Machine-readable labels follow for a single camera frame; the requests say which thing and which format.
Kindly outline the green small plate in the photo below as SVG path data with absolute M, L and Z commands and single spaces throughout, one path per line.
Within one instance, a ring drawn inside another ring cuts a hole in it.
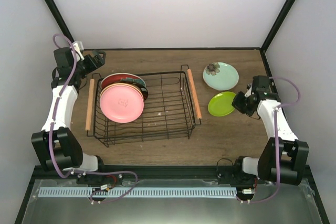
M 234 92 L 224 91 L 212 97 L 207 107 L 210 115 L 222 117 L 232 113 L 235 110 L 232 106 L 235 96 Z

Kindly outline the black rimmed striped plate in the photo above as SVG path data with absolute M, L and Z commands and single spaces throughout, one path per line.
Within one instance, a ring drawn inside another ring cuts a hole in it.
M 137 87 L 139 87 L 144 95 L 145 100 L 148 98 L 148 90 L 146 88 L 145 81 L 134 74 L 130 73 L 114 73 L 110 74 L 107 77 L 105 77 L 100 84 L 101 90 L 103 90 L 105 87 L 113 84 L 113 83 L 129 83 L 129 84 L 135 84 Z

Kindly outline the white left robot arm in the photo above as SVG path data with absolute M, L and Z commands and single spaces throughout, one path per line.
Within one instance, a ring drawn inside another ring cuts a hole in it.
M 71 132 L 71 116 L 81 86 L 88 74 L 105 64 L 106 53 L 93 50 L 91 55 L 82 55 L 78 44 L 54 51 L 57 64 L 52 72 L 52 104 L 42 130 L 31 136 L 31 142 L 44 171 L 59 168 L 65 171 L 89 172 L 95 184 L 102 184 L 107 170 L 99 163 L 100 157 L 87 155 Z

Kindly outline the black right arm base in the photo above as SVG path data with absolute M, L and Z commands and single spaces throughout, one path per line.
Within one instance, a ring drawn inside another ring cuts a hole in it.
M 219 181 L 228 184 L 257 184 L 259 177 L 243 172 L 243 156 L 233 162 L 229 158 L 220 158 L 216 162 L 216 175 Z

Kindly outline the orange yellow plate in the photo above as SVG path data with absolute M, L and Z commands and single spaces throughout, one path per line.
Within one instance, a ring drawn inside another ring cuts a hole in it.
M 118 86 L 122 86 L 122 87 L 130 87 L 130 88 L 133 88 L 133 89 L 137 90 L 137 92 L 141 95 L 143 101 L 145 101 L 145 98 L 144 98 L 144 95 L 143 95 L 141 89 L 140 89 L 139 87 L 137 87 L 135 84 L 129 84 L 129 83 L 113 83 L 113 84 L 111 84 L 111 85 L 105 87 L 105 88 L 101 91 L 100 96 L 102 96 L 103 93 L 104 93 L 105 91 L 107 91 L 109 88 L 112 88 L 112 87 L 118 87 Z

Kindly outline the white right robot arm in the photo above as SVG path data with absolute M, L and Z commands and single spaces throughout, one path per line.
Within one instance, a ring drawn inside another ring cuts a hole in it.
M 297 104 L 301 94 L 292 103 L 282 103 L 272 92 L 273 77 L 254 76 L 246 92 L 235 95 L 232 106 L 249 117 L 257 114 L 262 120 L 268 142 L 259 158 L 240 156 L 236 160 L 233 177 L 244 184 L 252 175 L 277 184 L 299 185 L 309 154 L 309 146 L 300 141 L 290 128 L 283 108 Z

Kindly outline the pink bear plate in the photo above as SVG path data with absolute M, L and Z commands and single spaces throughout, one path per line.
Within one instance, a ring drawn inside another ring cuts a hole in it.
M 112 84 L 103 89 L 100 94 L 100 109 L 111 121 L 133 122 L 143 112 L 143 95 L 130 84 Z

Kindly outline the light blue flower plate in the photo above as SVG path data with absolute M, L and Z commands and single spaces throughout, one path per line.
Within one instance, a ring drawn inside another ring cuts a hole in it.
M 203 71 L 204 82 L 218 91 L 230 90 L 239 81 L 238 71 L 231 65 L 223 62 L 208 64 Z

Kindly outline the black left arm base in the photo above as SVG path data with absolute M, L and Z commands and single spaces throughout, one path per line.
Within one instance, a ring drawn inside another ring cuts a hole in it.
M 122 182 L 122 175 L 78 175 L 77 185 L 87 185 L 88 187 L 99 188 L 100 190 L 111 190 Z

